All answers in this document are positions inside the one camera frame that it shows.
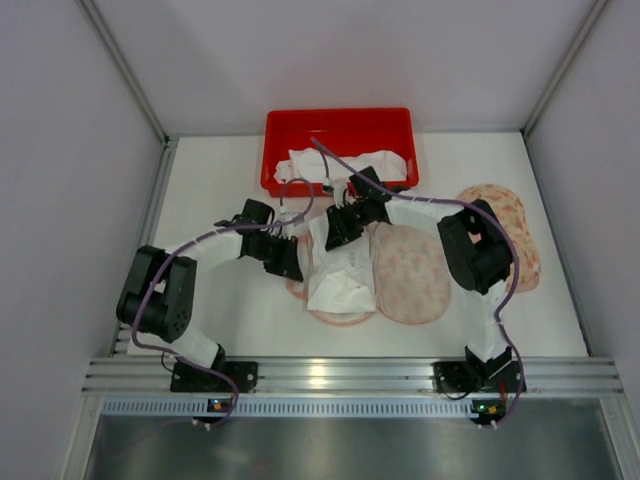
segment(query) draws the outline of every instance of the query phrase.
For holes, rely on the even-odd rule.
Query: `red tray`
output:
[[[282,184],[273,178],[276,165],[289,158],[289,149],[313,147],[311,137],[316,137],[341,156],[391,150],[407,162],[407,179],[404,182],[385,182],[387,186],[411,188],[418,184],[418,165],[408,109],[277,110],[267,115],[260,174],[260,185],[272,197],[279,197],[282,189]],[[325,195],[321,183],[314,183],[313,188],[316,195]],[[309,196],[308,188],[302,184],[291,185],[286,193],[287,197]]]

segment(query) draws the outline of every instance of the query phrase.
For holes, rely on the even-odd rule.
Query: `metal extrusion bar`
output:
[[[215,399],[203,397],[108,397],[102,415],[220,417]],[[244,396],[234,417],[253,418],[473,418],[471,400],[384,397],[274,398]]]
[[[624,480],[640,480],[640,434],[626,398],[600,400]]]
[[[598,20],[602,18],[602,15],[604,14],[606,8],[609,6],[610,3],[611,3],[611,0],[596,0],[594,2],[593,6],[591,7],[591,10],[587,14],[587,17],[585,18],[580,29],[578,30],[578,33],[573,38],[573,41],[569,45],[569,48],[567,49],[566,53],[562,57],[562,60],[558,65],[558,68],[556,68],[555,73],[549,80],[549,83],[543,90],[542,95],[536,102],[536,105],[533,108],[533,112],[531,113],[531,116],[527,120],[527,123],[522,130],[522,135],[525,141],[529,138],[529,136],[531,135],[531,132],[535,128],[536,124],[538,123],[538,120],[540,120],[540,117],[542,116],[546,108],[549,106],[549,103],[551,102],[551,99],[553,98],[554,94],[558,90],[558,87],[560,86],[562,81],[566,78],[567,73],[569,72],[571,66],[574,64],[576,58],[582,51],[582,48],[584,47],[585,42],[587,41],[587,39],[595,29],[598,23]]]
[[[440,359],[233,358],[259,364],[255,395],[331,395],[353,398],[439,397],[433,363]],[[608,358],[527,358],[525,398],[613,398],[624,395]],[[91,362],[83,395],[180,396],[169,391],[171,376],[157,356],[97,358]],[[472,394],[469,398],[486,398]]]
[[[84,397],[81,402],[64,463],[56,475],[60,480],[84,478],[91,455],[104,400],[100,397]]]
[[[142,216],[142,222],[140,223],[138,234],[136,236],[137,246],[149,243],[151,238],[155,235],[156,228],[158,227],[158,221],[160,220],[160,207],[166,193],[167,184],[169,182],[169,173],[173,166],[173,159],[175,158],[177,147],[178,140],[170,139],[162,148],[153,183],[149,190],[144,215]],[[108,355],[126,353],[131,339],[131,329],[129,326],[117,321],[115,318],[114,321],[116,326],[111,340],[111,345],[107,352]]]
[[[140,86],[140,82],[133,74],[131,66],[127,62],[127,59],[122,53],[122,50],[118,46],[118,42],[109,30],[109,26],[102,16],[102,13],[93,0],[76,0],[76,2],[80,6],[80,9],[87,16],[89,22],[91,23],[91,26],[96,31],[98,37],[104,44],[104,47],[111,57],[111,60],[113,61],[116,69],[120,73],[122,80],[131,92],[131,95],[136,104],[138,105],[138,107],[140,107],[142,114],[149,122],[149,126],[155,133],[156,137],[158,137],[158,140],[160,140],[160,142],[166,143],[168,140],[167,134],[165,133],[164,128],[162,128],[160,120],[158,120],[158,117],[153,111],[153,108],[151,108],[151,104],[149,103],[144,90]]]

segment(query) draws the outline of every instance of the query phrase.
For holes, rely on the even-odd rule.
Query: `white towel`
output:
[[[336,250],[327,252],[329,233],[326,215],[309,222],[313,237],[313,270],[309,276],[307,308],[326,313],[376,311],[373,264],[369,255],[369,233]]]
[[[407,179],[407,163],[398,154],[389,150],[363,153],[357,157],[342,157],[356,170],[372,166],[378,178],[384,182],[399,182]],[[349,178],[352,173],[327,156],[329,175],[332,180]],[[278,183],[286,183],[292,178],[302,177],[310,182],[322,183],[325,178],[324,162],[320,152],[313,148],[297,151],[289,150],[289,160],[276,165],[274,178]]]

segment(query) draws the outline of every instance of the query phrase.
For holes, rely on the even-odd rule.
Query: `white wall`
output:
[[[0,478],[53,478],[159,144],[72,0],[0,15]]]
[[[640,3],[612,2],[530,148],[597,352],[640,422]]]
[[[171,133],[377,105],[419,130],[519,129],[592,2],[97,0]]]

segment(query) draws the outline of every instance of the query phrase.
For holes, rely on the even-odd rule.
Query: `purple cable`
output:
[[[315,194],[313,193],[313,185],[311,185],[311,183],[305,180],[304,178],[294,178],[292,180],[289,180],[287,183],[283,185],[282,191],[283,192],[286,191],[286,189],[289,188],[289,185],[295,182],[302,182],[305,185],[307,185],[307,187],[309,188],[309,204],[307,205],[307,208],[305,208],[305,210],[302,213],[296,215],[291,220],[287,220],[286,222],[278,222],[278,225],[280,226],[294,224],[296,222],[299,222],[300,220],[303,220],[304,217],[311,211],[311,208],[313,207],[313,202],[315,200]],[[238,230],[262,230],[262,229],[271,228],[271,227],[273,227],[273,225],[232,225],[229,227],[223,227],[217,230],[211,230],[209,232],[203,233],[199,237],[196,237],[194,240],[189,240],[185,244],[178,247],[173,253],[171,253],[166,258],[166,260],[162,263],[162,265],[160,265],[160,268],[158,269],[155,276],[151,280],[151,283],[149,283],[149,287],[147,288],[147,291],[145,292],[144,297],[142,297],[142,302],[140,303],[140,307],[138,308],[138,311],[136,312],[136,316],[133,320],[133,324],[131,325],[131,339],[133,340],[133,344],[136,347],[146,348],[149,350],[168,353],[169,355],[174,355],[176,358],[179,358],[181,362],[186,363],[187,365],[193,368],[196,368],[198,370],[202,370],[203,372],[207,372],[215,377],[218,377],[229,384],[229,386],[231,387],[231,390],[233,391],[231,406],[225,412],[225,415],[217,423],[215,423],[216,427],[222,425],[227,420],[229,420],[231,413],[235,410],[236,405],[238,404],[238,398],[240,397],[240,392],[238,391],[238,386],[235,384],[235,382],[231,380],[228,376],[226,376],[224,373],[217,372],[215,370],[212,370],[211,368],[203,367],[202,365],[198,365],[197,363],[187,360],[186,358],[178,355],[176,352],[174,352],[170,348],[158,347],[156,345],[147,345],[145,343],[140,342],[140,340],[138,340],[138,327],[140,326],[140,321],[142,320],[142,313],[147,308],[147,305],[149,304],[149,299],[151,298],[151,295],[153,294],[156,286],[160,283],[160,280],[162,279],[162,275],[164,275],[164,272],[167,270],[167,268],[169,268],[169,265],[171,265],[171,262],[173,262],[173,260],[178,255],[180,255],[181,253],[184,253],[185,251],[189,250],[191,247],[202,242],[203,240],[206,240],[207,238],[211,238],[213,235],[219,235],[221,233],[234,232]],[[174,425],[176,423],[181,423],[186,420],[187,419],[184,419],[184,418],[174,418],[167,422],[161,423],[157,427],[153,428],[151,431],[145,433],[144,435],[136,439],[133,442],[133,444],[127,447],[124,451],[111,456],[110,458],[108,458],[108,460],[113,462],[120,460],[122,457],[128,454],[133,448],[135,448],[138,444],[140,444],[140,442],[145,440],[151,434],[155,433],[156,431],[166,426]]]
[[[507,330],[504,328],[504,325],[502,324],[502,319],[500,318],[500,312],[502,312],[504,307],[506,307],[507,303],[509,303],[509,300],[511,300],[514,293],[516,292],[516,288],[518,286],[518,278],[520,276],[520,261],[518,260],[518,252],[516,252],[516,247],[513,244],[513,241],[511,240],[511,238],[509,238],[509,235],[507,234],[505,229],[502,227],[502,225],[500,225],[500,222],[498,222],[495,218],[493,218],[487,212],[485,212],[481,208],[476,207],[475,205],[472,205],[467,202],[463,202],[462,200],[444,199],[444,198],[428,198],[428,197],[412,197],[409,195],[396,193],[393,190],[389,190],[388,188],[377,184],[373,180],[369,179],[365,175],[358,172],[355,168],[353,168],[351,165],[349,165],[347,162],[345,162],[340,157],[338,157],[335,153],[329,150],[326,146],[324,146],[317,138],[311,137],[311,141],[313,142],[313,144],[316,146],[316,148],[322,155],[325,163],[326,163],[326,159],[324,158],[324,155],[327,154],[331,158],[333,158],[336,162],[338,162],[340,165],[342,165],[347,170],[349,170],[351,173],[353,173],[354,175],[357,175],[361,180],[365,181],[372,187],[377,188],[381,192],[384,192],[388,195],[391,195],[392,197],[396,197],[401,200],[409,200],[409,201],[415,200],[418,202],[435,203],[438,205],[457,205],[460,207],[468,208],[469,210],[476,212],[481,217],[486,219],[504,237],[504,239],[507,242],[507,245],[509,246],[509,251],[511,252],[511,255],[513,257],[513,280],[511,282],[511,287],[507,291],[507,294],[502,299],[500,304],[496,307],[496,310],[493,314],[493,318],[496,320],[496,323],[498,324],[498,328],[500,329],[500,333],[502,334],[502,337],[504,338],[505,342],[507,342],[507,345],[509,345],[513,350],[513,353],[515,354],[516,360],[518,362],[518,366],[520,368],[520,379],[518,382],[518,388],[516,390],[515,396],[513,397],[513,401],[511,402],[511,406],[509,407],[509,410],[507,410],[507,412],[505,413],[504,417],[502,417],[502,419],[497,423],[501,424],[502,422],[504,422],[507,419],[507,417],[511,415],[511,412],[513,411],[516,404],[520,400],[520,396],[522,395],[522,391],[524,390],[524,365],[522,363],[522,356],[520,355],[520,351],[518,350],[518,348],[515,346],[515,344],[507,334]]]

